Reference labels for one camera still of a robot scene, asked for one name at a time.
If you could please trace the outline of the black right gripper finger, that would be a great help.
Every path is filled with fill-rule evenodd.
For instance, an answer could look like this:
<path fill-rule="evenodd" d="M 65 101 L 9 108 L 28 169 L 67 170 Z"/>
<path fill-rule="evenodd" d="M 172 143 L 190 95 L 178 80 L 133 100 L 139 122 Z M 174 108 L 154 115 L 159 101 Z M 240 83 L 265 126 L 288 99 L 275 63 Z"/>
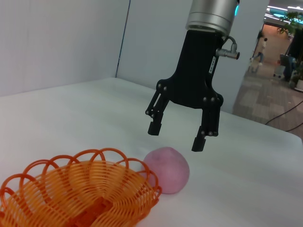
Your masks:
<path fill-rule="evenodd" d="M 204 150 L 206 136 L 218 136 L 220 119 L 220 108 L 204 109 L 202 111 L 201 125 L 192 146 L 193 152 L 201 152 Z"/>
<path fill-rule="evenodd" d="M 150 104 L 145 111 L 145 114 L 152 118 L 152 122 L 150 123 L 148 129 L 149 135 L 159 135 L 163 113 L 168 103 L 169 99 L 162 95 L 159 90 L 156 90 Z"/>

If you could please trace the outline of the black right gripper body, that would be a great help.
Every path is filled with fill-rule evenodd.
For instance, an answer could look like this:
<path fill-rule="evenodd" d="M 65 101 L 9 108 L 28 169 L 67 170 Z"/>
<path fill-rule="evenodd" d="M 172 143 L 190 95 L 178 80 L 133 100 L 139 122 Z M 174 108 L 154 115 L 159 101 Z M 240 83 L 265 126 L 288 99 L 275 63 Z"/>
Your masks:
<path fill-rule="evenodd" d="M 222 97 L 212 88 L 218 61 L 216 50 L 223 45 L 219 33 L 189 30 L 173 75 L 158 81 L 159 101 L 171 101 L 193 109 L 220 108 Z"/>

